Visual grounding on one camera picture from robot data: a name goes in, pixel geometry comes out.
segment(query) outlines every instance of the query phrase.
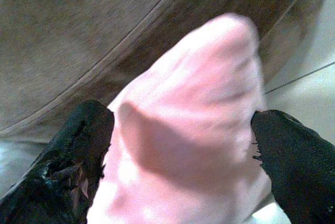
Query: pink fabric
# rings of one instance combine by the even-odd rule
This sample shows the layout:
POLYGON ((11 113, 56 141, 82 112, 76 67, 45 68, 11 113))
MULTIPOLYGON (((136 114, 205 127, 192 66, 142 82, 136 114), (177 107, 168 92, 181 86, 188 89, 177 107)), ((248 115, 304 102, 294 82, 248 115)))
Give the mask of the pink fabric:
POLYGON ((252 213, 270 192, 252 158, 251 117, 265 109, 257 49, 253 23, 225 14, 122 90, 88 223, 242 223, 252 213))

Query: tile grout line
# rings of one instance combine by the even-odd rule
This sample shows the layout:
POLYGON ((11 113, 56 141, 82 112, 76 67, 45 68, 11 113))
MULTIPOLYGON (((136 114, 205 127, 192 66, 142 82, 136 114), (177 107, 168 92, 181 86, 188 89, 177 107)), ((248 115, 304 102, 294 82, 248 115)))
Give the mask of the tile grout line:
POLYGON ((285 83, 285 84, 282 84, 282 85, 280 85, 280 86, 278 86, 278 87, 276 87, 276 88, 273 88, 272 90, 270 90, 270 91, 268 91, 268 92, 265 92, 264 95, 269 94, 270 92, 273 92, 273 91, 275 91, 275 90, 277 90, 277 89, 280 89, 280 88, 284 87, 285 85, 292 84, 292 83, 294 83, 294 82, 296 82, 296 81, 298 81, 298 80, 300 80, 300 79, 303 79, 304 77, 307 77, 307 76, 309 76, 309 75, 311 75, 311 74, 313 74, 313 73, 315 73, 315 72, 321 71, 321 70, 323 70, 323 69, 325 69, 325 68, 327 68, 327 67, 329 67, 329 66, 331 66, 331 65, 333 65, 333 64, 335 64, 335 61, 332 62, 332 63, 329 63, 329 64, 327 64, 327 65, 325 65, 325 66, 323 66, 323 67, 321 67, 321 68, 318 68, 318 69, 316 69, 316 70, 314 70, 314 71, 312 71, 312 72, 309 72, 309 73, 307 73, 307 74, 305 74, 305 75, 302 75, 302 76, 300 76, 300 77, 298 77, 298 78, 296 78, 296 79, 294 79, 294 80, 291 80, 291 81, 289 81, 289 82, 287 82, 287 83, 285 83))

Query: brown fabric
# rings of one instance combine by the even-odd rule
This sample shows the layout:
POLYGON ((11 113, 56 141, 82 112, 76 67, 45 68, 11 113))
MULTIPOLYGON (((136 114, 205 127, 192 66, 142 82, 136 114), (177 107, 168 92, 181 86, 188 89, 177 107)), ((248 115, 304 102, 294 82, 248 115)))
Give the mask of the brown fabric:
MULTIPOLYGON (((6 142, 50 141, 79 102, 92 98, 107 105, 184 35, 225 12, 256 24, 267 81, 312 31, 321 3, 0 0, 0 141, 8 150, 18 144, 6 142)), ((3 160, 11 171, 19 160, 8 157, 3 160)), ((12 172, 12 182, 19 173, 12 172)))

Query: white floor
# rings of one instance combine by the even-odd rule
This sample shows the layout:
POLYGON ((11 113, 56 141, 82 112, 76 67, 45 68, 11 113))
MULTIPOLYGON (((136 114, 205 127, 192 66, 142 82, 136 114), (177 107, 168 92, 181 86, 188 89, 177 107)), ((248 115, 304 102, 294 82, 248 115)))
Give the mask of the white floor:
MULTIPOLYGON (((325 0, 313 38, 265 86, 269 109, 291 114, 335 144, 335 1, 325 0)), ((274 198, 245 224, 290 224, 274 198)))

